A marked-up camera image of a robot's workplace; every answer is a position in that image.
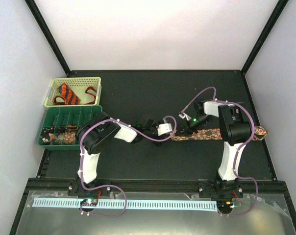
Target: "green plastic tray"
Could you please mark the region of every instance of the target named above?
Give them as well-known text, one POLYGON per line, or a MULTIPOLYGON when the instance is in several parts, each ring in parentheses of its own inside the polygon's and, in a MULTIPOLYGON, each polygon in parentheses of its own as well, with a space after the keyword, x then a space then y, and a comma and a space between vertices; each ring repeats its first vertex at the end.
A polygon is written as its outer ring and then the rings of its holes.
POLYGON ((74 144, 45 145, 40 138, 43 129, 51 128, 53 126, 63 127, 67 125, 81 127, 96 114, 101 112, 102 107, 100 105, 48 108, 38 137, 38 144, 47 150, 79 150, 79 143, 77 140, 75 140, 74 144))

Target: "white wall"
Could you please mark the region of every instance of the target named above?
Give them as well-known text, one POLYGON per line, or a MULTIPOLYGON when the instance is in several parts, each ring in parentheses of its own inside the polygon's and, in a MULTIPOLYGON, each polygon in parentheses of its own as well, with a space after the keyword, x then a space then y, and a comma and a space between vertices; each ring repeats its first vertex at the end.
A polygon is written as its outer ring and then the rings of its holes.
POLYGON ((36 2, 72 70, 238 70, 277 0, 36 2))
POLYGON ((64 72, 24 1, 0 1, 0 235, 8 234, 28 177, 43 153, 36 144, 43 101, 64 72))
POLYGON ((267 144, 296 209, 296 0, 289 1, 247 73, 267 144))

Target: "cable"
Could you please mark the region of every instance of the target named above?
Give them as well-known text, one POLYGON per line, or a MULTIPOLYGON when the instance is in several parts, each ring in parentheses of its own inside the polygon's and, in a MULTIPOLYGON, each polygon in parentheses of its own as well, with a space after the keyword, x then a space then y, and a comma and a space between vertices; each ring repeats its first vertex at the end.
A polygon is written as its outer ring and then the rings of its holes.
POLYGON ((236 194, 236 192, 235 192, 234 190, 232 190, 232 193, 234 194, 234 196, 235 196, 237 199, 240 200, 241 203, 243 203, 242 200, 241 200, 241 198, 239 198, 239 196, 236 194))
POLYGON ((136 130, 136 129, 133 128, 132 126, 130 126, 130 125, 124 123, 124 122, 121 122, 121 121, 119 121, 119 120, 115 120, 115 119, 107 119, 107 120, 103 120, 103 121, 101 121, 101 122, 98 122, 98 123, 96 123, 95 125, 93 125, 91 128, 89 128, 89 129, 84 133, 84 135, 81 137, 81 140, 80 140, 80 142, 79 142, 80 151, 81 151, 81 157, 80 157, 80 163, 79 163, 79 171, 80 171, 80 182, 81 182, 81 185, 82 185, 83 189, 88 190, 88 191, 92 191, 92 190, 97 190, 97 189, 105 188, 105 187, 116 188, 116 189, 118 189, 119 191, 121 191, 121 193, 123 194, 124 199, 125 199, 125 205, 124 205, 123 210, 122 210, 120 213, 116 214, 116 215, 104 215, 104 214, 98 214, 98 213, 85 212, 85 211, 83 211, 83 209, 82 209, 83 205, 81 205, 81 207, 80 207, 81 214, 96 215, 96 216, 106 217, 106 218, 115 218, 115 217, 118 217, 118 216, 120 216, 121 214, 123 214, 123 213, 125 212, 125 210, 126 210, 126 206, 127 206, 127 197, 126 197, 124 191, 123 191, 120 187, 118 187, 118 186, 115 186, 115 185, 102 185, 102 186, 98 186, 98 187, 95 187, 95 188, 87 188, 87 187, 85 186, 85 184, 84 184, 84 176, 83 176, 83 162, 84 162, 84 157, 85 157, 85 155, 84 155, 84 154, 85 154, 85 149, 84 149, 84 147, 83 147, 83 142, 84 142, 85 137, 86 137, 86 136, 87 136, 92 130, 94 130, 96 127, 98 127, 98 126, 100 126, 100 125, 103 125, 103 124, 105 124, 105 123, 107 123, 107 122, 116 122, 116 123, 119 123, 119 124, 121 124, 121 125, 127 126, 128 128, 132 129, 132 130, 135 131, 136 133, 138 133, 138 134, 142 135, 143 137, 147 138, 148 140, 155 141, 155 142, 163 142, 163 141, 167 141, 167 140, 169 140, 169 139, 175 134, 175 132, 176 132, 176 127, 177 127, 177 123, 176 123, 176 120, 175 120, 174 117, 172 117, 172 116, 165 116, 165 117, 163 118, 163 121, 166 122, 166 119, 167 119, 167 118, 171 118, 171 119, 173 119, 173 121, 174 121, 174 129, 173 129, 172 133, 170 134, 170 136, 168 136, 168 137, 166 137, 166 138, 164 138, 164 139, 162 139, 162 140, 156 140, 156 139, 153 139, 153 138, 151 138, 151 137, 149 137, 149 136, 146 136, 144 133, 141 133, 140 131, 136 130))
POLYGON ((222 212, 218 209, 218 213, 219 213, 220 215, 229 216, 229 217, 241 216, 241 215, 245 215, 245 214, 249 213, 249 212, 250 212, 250 211, 256 206, 256 203, 257 203, 257 200, 258 200, 258 184, 257 184, 257 181, 256 181, 254 178, 252 178, 252 177, 241 177, 241 176, 239 176, 239 175, 236 173, 236 171, 235 171, 236 160, 237 160, 237 157, 238 157, 238 154, 239 154, 239 150, 240 150, 243 146, 245 146, 246 144, 248 144, 248 143, 253 139, 254 134, 255 134, 255 132, 254 132, 254 130, 255 130, 255 125, 254 125, 254 121, 253 121, 251 115, 249 114, 249 112, 248 112, 248 111, 247 111, 242 105, 240 105, 240 104, 238 104, 238 103, 235 103, 235 102, 228 102, 228 101, 221 101, 221 100, 215 100, 215 101, 218 102, 218 103, 221 103, 221 104, 232 104, 232 105, 235 105, 235 106, 239 107, 239 108, 240 108, 240 109, 241 109, 241 110, 247 115, 247 117, 248 117, 248 119, 249 119, 249 121, 250 121, 250 124, 251 124, 251 135, 250 135, 249 139, 248 139, 247 141, 245 141, 244 143, 242 143, 242 144, 238 147, 238 149, 237 149, 237 151, 236 151, 235 158, 234 158, 234 162, 233 162, 233 172, 234 172, 234 175, 235 175, 237 178, 239 178, 239 179, 241 179, 241 180, 252 180, 252 181, 255 183, 255 186, 256 186, 256 197, 255 197, 255 200, 254 200, 253 204, 251 205, 251 207, 250 207, 247 211, 242 212, 242 213, 239 213, 239 214, 224 214, 224 213, 222 213, 222 212))
POLYGON ((215 92, 213 93, 213 100, 215 100, 216 99, 216 93, 217 93, 217 89, 215 88, 215 87, 207 87, 207 88, 205 88, 205 89, 203 89, 201 92, 199 92, 192 100, 191 100, 191 102, 189 102, 188 103, 188 105, 186 105, 185 106, 185 108, 181 111, 181 113, 184 113, 186 110, 187 110, 187 108, 191 105, 191 103, 193 103, 193 101, 198 97, 198 96, 200 96, 203 92, 205 92, 206 90, 208 90, 208 89, 213 89, 215 92))
POLYGON ((97 196, 97 200, 99 200, 100 196, 101 196, 101 190, 100 190, 100 189, 98 189, 98 196, 97 196))

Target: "patterned fabric strap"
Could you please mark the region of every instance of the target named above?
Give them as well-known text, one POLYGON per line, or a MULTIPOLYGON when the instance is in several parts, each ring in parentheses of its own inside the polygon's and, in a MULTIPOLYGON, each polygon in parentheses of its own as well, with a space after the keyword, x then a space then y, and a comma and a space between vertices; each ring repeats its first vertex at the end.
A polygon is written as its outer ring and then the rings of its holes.
MULTIPOLYGON (((254 141, 262 141, 268 135, 268 131, 261 126, 255 127, 254 141)), ((172 136, 173 141, 188 141, 188 140, 222 140, 220 129, 198 130, 198 133, 193 133, 191 136, 172 136)))

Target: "yellow basket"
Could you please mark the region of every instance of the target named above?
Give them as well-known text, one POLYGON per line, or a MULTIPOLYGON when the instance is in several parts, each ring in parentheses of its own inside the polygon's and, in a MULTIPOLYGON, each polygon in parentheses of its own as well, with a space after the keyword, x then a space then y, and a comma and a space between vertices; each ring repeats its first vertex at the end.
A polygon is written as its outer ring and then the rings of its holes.
POLYGON ((50 84, 50 88, 45 100, 46 107, 64 107, 64 106, 92 106, 99 105, 101 95, 101 78, 100 77, 72 77, 72 78, 55 78, 50 84), (61 95, 58 88, 65 83, 71 90, 80 98, 78 105, 54 105, 53 99, 61 95), (93 87, 97 90, 96 100, 94 104, 86 104, 92 102, 94 97, 86 94, 88 87, 93 87))

